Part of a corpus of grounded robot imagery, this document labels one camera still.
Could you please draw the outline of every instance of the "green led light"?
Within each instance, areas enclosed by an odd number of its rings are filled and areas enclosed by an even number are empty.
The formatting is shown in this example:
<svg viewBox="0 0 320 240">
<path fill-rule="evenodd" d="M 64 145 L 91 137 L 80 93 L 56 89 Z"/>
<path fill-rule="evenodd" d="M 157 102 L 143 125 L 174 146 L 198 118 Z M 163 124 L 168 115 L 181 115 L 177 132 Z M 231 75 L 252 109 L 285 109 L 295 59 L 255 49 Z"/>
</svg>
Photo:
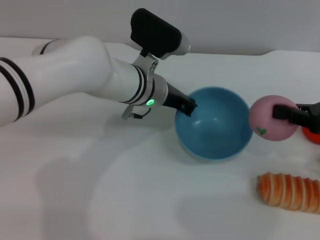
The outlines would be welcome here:
<svg viewBox="0 0 320 240">
<path fill-rule="evenodd" d="M 155 103 L 155 100 L 150 99 L 150 100 L 146 103 L 146 105 L 147 105 L 147 106 L 150 106 L 150 105 L 152 105 L 152 104 L 154 104 L 154 103 Z"/>
</svg>

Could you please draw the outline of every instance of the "green heart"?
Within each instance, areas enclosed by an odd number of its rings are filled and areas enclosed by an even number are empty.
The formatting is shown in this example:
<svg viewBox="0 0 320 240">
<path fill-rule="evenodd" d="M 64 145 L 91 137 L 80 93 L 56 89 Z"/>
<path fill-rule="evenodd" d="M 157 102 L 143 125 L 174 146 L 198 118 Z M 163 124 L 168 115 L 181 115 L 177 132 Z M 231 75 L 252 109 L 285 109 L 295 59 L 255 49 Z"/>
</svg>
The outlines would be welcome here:
<svg viewBox="0 0 320 240">
<path fill-rule="evenodd" d="M 267 129 L 262 129 L 261 127 L 257 127 L 256 129 L 258 130 L 261 136 L 267 132 Z"/>
</svg>

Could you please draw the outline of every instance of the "blue bowl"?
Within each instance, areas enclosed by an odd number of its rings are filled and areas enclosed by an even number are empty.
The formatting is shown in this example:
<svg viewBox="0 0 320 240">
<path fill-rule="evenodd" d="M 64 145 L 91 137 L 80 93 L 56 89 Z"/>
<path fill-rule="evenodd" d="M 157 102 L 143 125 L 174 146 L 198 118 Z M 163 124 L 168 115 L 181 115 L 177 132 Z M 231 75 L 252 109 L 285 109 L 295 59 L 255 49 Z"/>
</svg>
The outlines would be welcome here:
<svg viewBox="0 0 320 240">
<path fill-rule="evenodd" d="M 240 153 L 249 143 L 249 107 L 236 93 L 206 87 L 189 95 L 198 105 L 186 116 L 175 115 L 175 130 L 181 145 L 204 160 L 224 160 Z"/>
</svg>

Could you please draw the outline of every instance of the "red object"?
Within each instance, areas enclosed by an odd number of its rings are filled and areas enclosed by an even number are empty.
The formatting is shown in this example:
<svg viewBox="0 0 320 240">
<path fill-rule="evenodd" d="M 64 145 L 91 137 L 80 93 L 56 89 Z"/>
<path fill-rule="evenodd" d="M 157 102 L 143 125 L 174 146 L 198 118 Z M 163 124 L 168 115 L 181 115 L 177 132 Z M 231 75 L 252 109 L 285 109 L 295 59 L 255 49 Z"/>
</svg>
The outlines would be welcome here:
<svg viewBox="0 0 320 240">
<path fill-rule="evenodd" d="M 309 139 L 311 142 L 320 145 L 320 134 L 310 132 L 309 128 L 307 127 L 303 127 L 302 132 L 306 136 L 306 138 Z"/>
</svg>

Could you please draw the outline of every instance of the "black stripe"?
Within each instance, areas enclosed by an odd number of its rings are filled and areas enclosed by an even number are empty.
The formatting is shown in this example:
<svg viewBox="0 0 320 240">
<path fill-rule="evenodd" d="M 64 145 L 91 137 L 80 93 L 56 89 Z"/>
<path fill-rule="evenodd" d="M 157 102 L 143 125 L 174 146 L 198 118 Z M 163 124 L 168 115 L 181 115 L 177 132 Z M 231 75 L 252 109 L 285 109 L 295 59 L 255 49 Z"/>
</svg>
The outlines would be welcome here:
<svg viewBox="0 0 320 240">
<path fill-rule="evenodd" d="M 150 96 L 148 97 L 147 100 L 145 100 L 144 103 L 141 103 L 141 104 L 139 104 L 138 106 L 145 105 L 145 104 L 152 98 L 152 96 L 154 95 L 154 93 L 155 93 L 155 80 L 153 79 L 153 80 L 152 80 L 152 89 L 151 89 Z"/>
<path fill-rule="evenodd" d="M 15 79 L 12 77 L 12 75 L 3 67 L 0 65 L 0 73 L 3 74 L 3 76 L 7 79 L 7 81 L 9 82 L 9 84 L 11 85 L 16 100 L 18 102 L 18 117 L 16 118 L 15 121 L 17 121 L 19 118 L 21 118 L 22 114 L 24 113 L 25 110 L 25 104 L 24 104 L 24 99 L 22 97 L 20 88 L 18 86 L 18 84 L 16 83 Z"/>
<path fill-rule="evenodd" d="M 30 82 L 27 78 L 27 76 L 24 74 L 24 72 L 20 69 L 20 67 L 18 67 L 17 64 L 15 64 L 13 61 L 11 61 L 8 58 L 5 57 L 0 57 L 0 60 L 5 62 L 6 64 L 8 64 L 13 70 L 16 71 L 16 73 L 19 75 L 21 81 L 24 84 L 26 93 L 28 94 L 28 98 L 29 98 L 29 109 L 28 112 L 26 113 L 26 115 L 28 115 L 29 113 L 32 112 L 32 110 L 35 108 L 35 95 L 34 95 L 34 91 L 32 90 L 32 87 L 30 85 Z"/>
<path fill-rule="evenodd" d="M 142 92 L 141 92 L 140 96 L 135 101 L 130 102 L 130 104 L 134 104 L 134 103 L 138 102 L 143 97 L 143 95 L 145 94 L 146 88 L 147 88 L 147 77 L 146 77 L 144 71 L 142 71 L 142 69 L 140 67 L 137 66 L 137 68 L 139 68 L 141 70 L 141 73 L 143 75 L 144 85 L 143 85 L 143 89 L 142 89 Z"/>
<path fill-rule="evenodd" d="M 136 71 L 138 72 L 138 75 L 139 75 L 139 86 L 138 86 L 138 90 L 135 92 L 135 94 L 133 95 L 132 98 L 130 98 L 128 101 L 123 101 L 122 103 L 124 104 L 129 104 L 133 99 L 135 99 L 138 95 L 138 93 L 140 92 L 141 90 L 141 86 L 142 86 L 142 76 L 141 76 L 141 73 L 139 71 L 139 69 L 135 66 L 135 65 L 132 65 L 134 66 L 134 68 L 136 69 Z"/>
<path fill-rule="evenodd" d="M 40 55 L 44 54 L 44 52 L 45 52 L 46 48 L 48 47 L 48 45 L 49 45 L 50 43 L 54 42 L 54 41 L 55 41 L 55 40 L 52 40 L 52 41 L 48 42 L 47 44 L 45 44 L 45 45 L 43 46 L 43 48 L 41 49 L 41 51 L 40 51 Z"/>
</svg>

